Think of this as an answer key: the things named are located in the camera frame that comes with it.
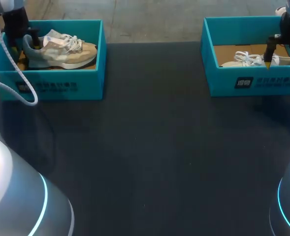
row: logo on box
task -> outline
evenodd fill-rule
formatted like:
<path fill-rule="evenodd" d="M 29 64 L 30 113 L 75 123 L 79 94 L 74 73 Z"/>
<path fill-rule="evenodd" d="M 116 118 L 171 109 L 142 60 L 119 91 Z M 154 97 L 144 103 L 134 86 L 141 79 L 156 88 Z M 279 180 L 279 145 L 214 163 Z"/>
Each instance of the logo on box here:
<path fill-rule="evenodd" d="M 249 89 L 251 87 L 253 77 L 239 77 L 235 83 L 235 89 Z"/>

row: white cable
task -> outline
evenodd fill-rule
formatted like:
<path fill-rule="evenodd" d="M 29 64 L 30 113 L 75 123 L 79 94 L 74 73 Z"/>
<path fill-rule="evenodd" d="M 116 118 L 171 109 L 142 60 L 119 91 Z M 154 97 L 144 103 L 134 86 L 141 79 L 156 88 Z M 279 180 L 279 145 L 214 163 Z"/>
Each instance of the white cable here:
<path fill-rule="evenodd" d="M 24 104 L 28 105 L 28 106 L 35 106 L 38 103 L 38 97 L 37 94 L 34 90 L 34 88 L 32 87 L 32 85 L 30 84 L 30 82 L 27 80 L 27 78 L 25 77 L 25 75 L 21 72 L 21 70 L 19 69 L 19 67 L 17 66 L 17 64 L 14 62 L 13 58 L 11 57 L 6 44 L 2 38 L 2 33 L 0 30 L 0 44 L 2 45 L 3 50 L 5 51 L 8 59 L 10 60 L 11 64 L 13 65 L 13 67 L 15 68 L 15 70 L 18 72 L 18 74 L 21 76 L 21 78 L 24 80 L 24 82 L 27 84 L 27 86 L 30 88 L 30 91 L 32 92 L 33 96 L 34 96 L 34 102 L 28 102 L 27 100 L 25 100 L 20 94 L 18 94 L 15 90 L 13 90 L 11 87 L 0 83 L 0 88 L 3 88 L 4 90 L 8 91 L 9 93 L 13 94 L 17 99 L 19 99 L 20 101 L 22 101 Z"/>

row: teal shoe box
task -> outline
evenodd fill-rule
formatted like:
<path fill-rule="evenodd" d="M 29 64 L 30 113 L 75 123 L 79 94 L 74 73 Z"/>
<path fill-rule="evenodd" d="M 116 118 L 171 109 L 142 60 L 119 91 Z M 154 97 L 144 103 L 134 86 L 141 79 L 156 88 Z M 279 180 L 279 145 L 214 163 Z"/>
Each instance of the teal shoe box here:
<path fill-rule="evenodd" d="M 100 100 L 106 63 L 106 41 L 102 20 L 53 20 L 30 21 L 32 27 L 40 29 L 39 36 L 51 29 L 60 33 L 76 35 L 78 38 L 98 46 L 95 69 L 78 70 L 26 70 L 23 74 L 38 94 L 39 100 Z M 0 81 L 25 99 L 33 101 L 33 95 L 14 70 L 0 45 Z M 0 89 L 2 100 L 16 100 L 10 93 Z"/>
<path fill-rule="evenodd" d="M 211 96 L 290 94 L 290 66 L 219 67 L 214 50 L 219 45 L 266 44 L 269 36 L 280 34 L 280 20 L 278 16 L 204 19 L 201 54 Z"/>

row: glowing blue ring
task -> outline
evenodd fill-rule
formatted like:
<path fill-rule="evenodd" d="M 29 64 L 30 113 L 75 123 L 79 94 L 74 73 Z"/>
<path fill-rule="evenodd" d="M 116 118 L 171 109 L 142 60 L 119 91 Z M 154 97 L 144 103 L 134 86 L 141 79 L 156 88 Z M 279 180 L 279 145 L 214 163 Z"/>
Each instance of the glowing blue ring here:
<path fill-rule="evenodd" d="M 281 188 L 282 180 L 283 180 L 283 179 L 281 179 L 281 181 L 279 182 L 279 185 L 278 185 L 278 191 L 277 191 L 278 205 L 279 205 L 279 209 L 281 210 L 281 213 L 282 213 L 282 215 L 283 215 L 285 221 L 287 222 L 287 224 L 288 224 L 289 227 L 290 227 L 290 223 L 289 223 L 288 219 L 285 217 L 285 214 L 284 214 L 283 209 L 282 209 L 282 206 L 281 206 L 281 201 L 280 201 L 280 198 L 279 198 L 279 190 L 280 190 L 280 188 Z"/>
<path fill-rule="evenodd" d="M 44 190 L 45 190 L 45 197 L 44 197 L 44 204 L 43 204 L 43 208 L 42 208 L 42 211 L 41 211 L 41 214 L 35 224 L 35 226 L 33 227 L 33 229 L 31 230 L 31 232 L 28 234 L 28 236 L 33 236 L 35 231 L 37 230 L 37 228 L 39 227 L 39 225 L 41 224 L 41 221 L 43 219 L 43 216 L 45 214 L 45 210 L 46 210 L 46 206 L 47 206 L 47 198 L 48 198 L 48 194 L 47 194 L 47 186 L 46 186 L 46 182 L 45 182 L 45 179 L 43 178 L 43 176 L 40 174 L 42 180 L 43 180 L 43 183 L 44 183 Z"/>

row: shoe sole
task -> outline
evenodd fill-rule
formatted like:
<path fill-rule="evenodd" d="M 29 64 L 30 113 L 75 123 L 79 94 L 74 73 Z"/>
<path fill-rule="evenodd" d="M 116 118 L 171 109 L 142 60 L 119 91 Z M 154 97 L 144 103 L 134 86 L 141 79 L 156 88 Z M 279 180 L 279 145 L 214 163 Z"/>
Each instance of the shoe sole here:
<path fill-rule="evenodd" d="M 31 60 L 29 59 L 29 68 L 48 68 L 48 67 L 61 67 L 66 70 L 73 70 L 73 69 L 78 69 L 81 67 L 84 67 L 85 65 L 89 64 L 92 62 L 94 58 L 90 58 L 89 60 L 83 61 L 81 63 L 75 63 L 75 64 L 67 64 L 67 63 L 62 63 L 60 61 L 55 61 L 55 60 L 46 60 L 46 61 L 41 61 L 41 60 Z"/>

